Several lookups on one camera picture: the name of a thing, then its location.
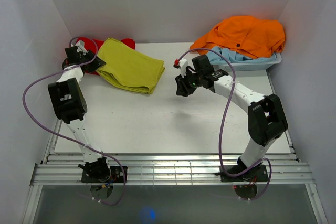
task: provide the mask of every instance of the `white plastic basket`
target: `white plastic basket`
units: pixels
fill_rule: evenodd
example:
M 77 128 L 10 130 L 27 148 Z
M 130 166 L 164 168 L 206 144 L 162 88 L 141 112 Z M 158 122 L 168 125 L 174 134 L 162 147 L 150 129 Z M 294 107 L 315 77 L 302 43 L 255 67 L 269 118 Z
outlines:
M 282 61 L 281 54 L 276 52 L 277 60 L 272 62 L 248 64 L 248 63 L 232 63 L 232 66 L 236 71 L 252 71 L 252 70 L 266 70 L 274 64 L 279 64 Z M 224 71 L 231 71 L 231 68 L 228 64 L 218 64 L 213 65 L 215 69 L 223 69 Z

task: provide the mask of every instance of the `yellow towel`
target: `yellow towel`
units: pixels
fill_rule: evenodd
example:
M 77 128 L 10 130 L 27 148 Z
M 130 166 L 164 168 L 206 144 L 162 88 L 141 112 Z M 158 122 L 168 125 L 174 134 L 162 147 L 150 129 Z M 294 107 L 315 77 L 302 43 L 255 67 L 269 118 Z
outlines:
M 109 38 L 98 57 L 106 62 L 97 70 L 110 84 L 120 89 L 152 94 L 164 71 L 163 61 L 150 58 Z

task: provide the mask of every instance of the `white wall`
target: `white wall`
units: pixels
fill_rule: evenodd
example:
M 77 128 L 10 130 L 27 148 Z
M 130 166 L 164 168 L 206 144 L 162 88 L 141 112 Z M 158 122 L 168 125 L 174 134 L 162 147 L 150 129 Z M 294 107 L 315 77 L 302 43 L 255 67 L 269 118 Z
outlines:
M 277 19 L 288 0 L 54 0 L 73 36 L 190 42 L 233 15 Z
M 0 0 L 0 223 L 20 223 L 34 164 L 40 163 L 49 138 L 26 114 L 23 90 L 60 69 L 69 39 L 52 0 Z M 28 106 L 52 127 L 47 83 L 36 86 Z
M 309 162 L 329 223 L 336 223 L 336 0 L 290 0 L 287 42 L 271 69 L 295 150 Z

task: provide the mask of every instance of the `orange clothing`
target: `orange clothing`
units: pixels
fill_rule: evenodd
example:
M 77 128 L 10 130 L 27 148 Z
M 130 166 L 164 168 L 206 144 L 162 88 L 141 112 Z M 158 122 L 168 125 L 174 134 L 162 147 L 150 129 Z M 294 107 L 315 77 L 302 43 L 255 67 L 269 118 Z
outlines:
M 258 20 L 251 16 L 225 19 L 190 46 L 213 48 L 227 47 L 252 59 L 269 58 L 274 52 L 282 52 L 285 32 L 277 20 Z

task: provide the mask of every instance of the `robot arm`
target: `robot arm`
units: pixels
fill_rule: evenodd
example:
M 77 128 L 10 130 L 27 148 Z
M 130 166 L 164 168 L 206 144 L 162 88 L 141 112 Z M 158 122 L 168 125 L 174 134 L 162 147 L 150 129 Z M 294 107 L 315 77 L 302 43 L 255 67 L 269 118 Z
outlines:
M 174 67 L 181 70 L 175 78 L 177 95 L 184 97 L 204 87 L 229 98 L 233 79 L 224 70 L 215 71 L 206 55 L 195 57 L 195 69 L 188 66 L 185 59 L 176 61 Z M 232 101 L 248 114 L 250 141 L 238 160 L 235 173 L 239 173 L 263 158 L 269 147 L 287 130 L 288 124 L 279 97 L 275 94 L 257 93 L 241 83 L 236 83 Z
M 65 49 L 67 54 L 67 65 L 65 68 L 69 70 L 64 72 L 61 78 L 48 85 L 52 106 L 56 117 L 62 120 L 71 129 L 77 141 L 84 143 L 85 146 L 90 146 L 96 150 L 101 150 L 97 144 L 89 136 L 86 127 L 85 113 L 87 105 L 83 94 L 79 88 L 79 82 L 86 70 L 89 72 L 95 71 L 98 67 L 104 65 L 104 61 L 96 57 L 92 63 L 75 67 L 75 65 L 91 60 L 95 55 L 92 51 L 86 51 L 82 41 L 76 45 Z M 85 166 L 79 165 L 90 178 L 99 181 L 105 181 L 110 177 L 110 168 L 108 161 L 102 155 L 79 145 L 83 156 Z

